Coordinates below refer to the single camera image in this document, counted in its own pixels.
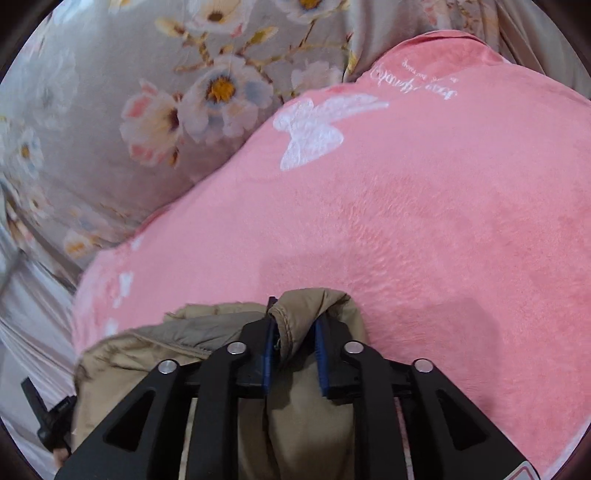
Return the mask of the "person's left hand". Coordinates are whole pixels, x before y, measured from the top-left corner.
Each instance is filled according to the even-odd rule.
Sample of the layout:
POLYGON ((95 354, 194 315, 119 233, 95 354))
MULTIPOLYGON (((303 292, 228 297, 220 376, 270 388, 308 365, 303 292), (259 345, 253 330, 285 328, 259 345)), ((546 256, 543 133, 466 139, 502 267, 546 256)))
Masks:
POLYGON ((52 455, 56 468, 61 469, 70 457, 70 452, 67 448, 56 448, 52 451, 52 455))

